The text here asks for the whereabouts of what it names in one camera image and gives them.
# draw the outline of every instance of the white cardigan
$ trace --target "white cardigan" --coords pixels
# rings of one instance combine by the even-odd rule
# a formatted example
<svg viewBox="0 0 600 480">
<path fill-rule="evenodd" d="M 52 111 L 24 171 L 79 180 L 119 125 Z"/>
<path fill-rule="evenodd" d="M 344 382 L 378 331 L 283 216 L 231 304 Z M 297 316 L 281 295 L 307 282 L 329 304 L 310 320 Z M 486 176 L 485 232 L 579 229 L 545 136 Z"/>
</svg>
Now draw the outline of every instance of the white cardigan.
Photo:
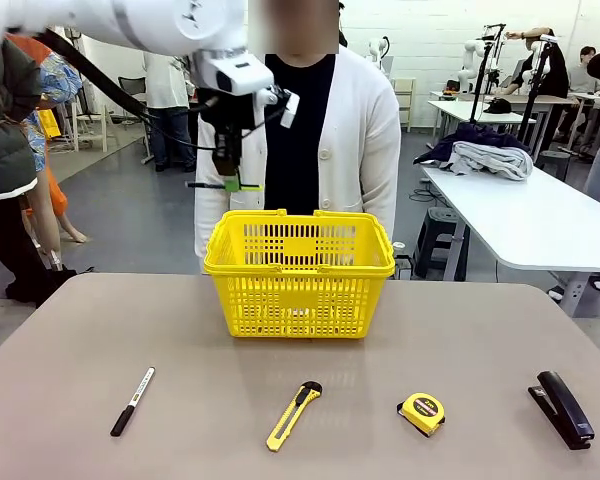
<svg viewBox="0 0 600 480">
<path fill-rule="evenodd" d="M 264 120 L 264 109 L 256 123 Z M 243 141 L 242 182 L 264 185 L 267 170 L 266 127 Z M 367 212 L 393 234 L 400 156 L 399 105 L 389 81 L 373 64 L 340 47 L 320 146 L 319 205 L 322 210 Z M 214 129 L 199 122 L 198 144 L 214 147 Z M 211 152 L 198 151 L 196 181 L 222 184 Z M 197 189 L 195 250 L 201 259 L 216 223 L 228 210 L 262 210 L 264 192 Z"/>
</svg>

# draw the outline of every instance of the stool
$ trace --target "stool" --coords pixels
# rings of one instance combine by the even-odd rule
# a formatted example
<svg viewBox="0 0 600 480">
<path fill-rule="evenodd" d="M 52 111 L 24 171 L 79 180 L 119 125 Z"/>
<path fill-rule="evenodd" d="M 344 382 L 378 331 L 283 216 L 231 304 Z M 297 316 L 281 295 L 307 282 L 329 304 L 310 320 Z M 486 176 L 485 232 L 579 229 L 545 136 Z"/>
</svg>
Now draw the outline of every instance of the stool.
<svg viewBox="0 0 600 480">
<path fill-rule="evenodd" d="M 536 161 L 536 168 L 544 170 L 546 165 L 556 166 L 556 178 L 567 181 L 567 173 L 569 173 L 569 161 L 571 154 L 565 152 L 554 152 L 553 150 L 546 150 L 538 156 Z"/>
<path fill-rule="evenodd" d="M 458 223 L 458 215 L 451 208 L 431 207 L 427 210 L 424 223 L 418 237 L 418 246 L 413 254 L 416 262 L 414 273 L 421 278 L 427 277 L 430 268 L 444 270 L 447 266 L 446 259 L 433 258 L 436 248 L 449 250 L 451 242 L 438 241 L 440 235 L 453 235 Z M 460 250 L 458 268 L 456 269 L 456 282 L 464 282 L 467 278 L 467 259 L 469 257 L 469 236 L 471 230 L 464 230 L 464 242 Z"/>
</svg>

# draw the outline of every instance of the pen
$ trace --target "pen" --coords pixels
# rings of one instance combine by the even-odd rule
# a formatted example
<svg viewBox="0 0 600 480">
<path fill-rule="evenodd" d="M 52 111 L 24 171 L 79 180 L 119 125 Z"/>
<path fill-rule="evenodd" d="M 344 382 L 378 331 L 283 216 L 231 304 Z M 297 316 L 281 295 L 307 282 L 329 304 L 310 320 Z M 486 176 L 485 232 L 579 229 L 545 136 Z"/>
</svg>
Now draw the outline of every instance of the pen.
<svg viewBox="0 0 600 480">
<path fill-rule="evenodd" d="M 147 374 L 142 379 L 142 382 L 140 382 L 140 386 L 131 398 L 129 405 L 127 405 L 127 408 L 125 408 L 122 411 L 120 417 L 118 418 L 118 421 L 113 426 L 113 429 L 111 430 L 112 437 L 119 437 L 120 435 L 122 435 L 124 427 L 127 425 L 127 422 L 131 418 L 131 415 L 133 415 L 133 411 L 136 409 L 136 406 L 138 405 L 138 402 L 140 401 L 140 398 L 142 397 L 142 394 L 147 388 L 147 385 L 149 384 L 149 381 L 151 380 L 151 377 L 153 377 L 155 371 L 156 369 L 153 367 L 150 367 L 149 370 L 147 370 Z"/>
</svg>

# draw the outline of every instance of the stapler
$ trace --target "stapler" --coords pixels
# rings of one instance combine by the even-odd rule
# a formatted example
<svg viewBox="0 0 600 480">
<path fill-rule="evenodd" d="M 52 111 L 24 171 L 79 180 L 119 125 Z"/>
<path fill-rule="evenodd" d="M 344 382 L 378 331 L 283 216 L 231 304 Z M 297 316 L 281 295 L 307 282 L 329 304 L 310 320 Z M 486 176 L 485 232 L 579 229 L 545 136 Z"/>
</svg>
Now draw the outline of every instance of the stapler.
<svg viewBox="0 0 600 480">
<path fill-rule="evenodd" d="M 529 394 L 553 424 L 571 450 L 591 447 L 595 436 L 582 408 L 556 372 L 538 375 L 539 387 L 529 387 Z"/>
</svg>

